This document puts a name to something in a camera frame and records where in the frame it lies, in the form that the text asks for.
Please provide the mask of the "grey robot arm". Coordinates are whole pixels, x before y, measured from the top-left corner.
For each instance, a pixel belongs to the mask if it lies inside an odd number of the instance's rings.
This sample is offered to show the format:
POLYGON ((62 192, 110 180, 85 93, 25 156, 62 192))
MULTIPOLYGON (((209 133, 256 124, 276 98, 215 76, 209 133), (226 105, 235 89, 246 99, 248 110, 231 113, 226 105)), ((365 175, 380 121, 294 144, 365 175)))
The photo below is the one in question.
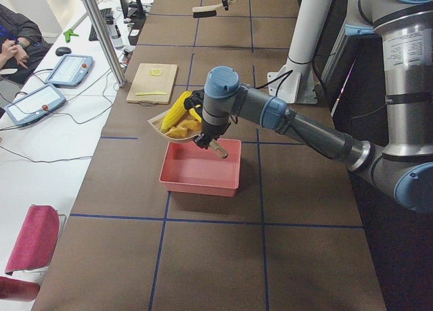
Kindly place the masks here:
POLYGON ((432 0, 347 0, 331 52, 321 41, 336 0, 299 0, 288 57, 259 88, 213 68, 183 105, 206 149, 244 119, 343 163, 400 206, 432 211, 432 0))

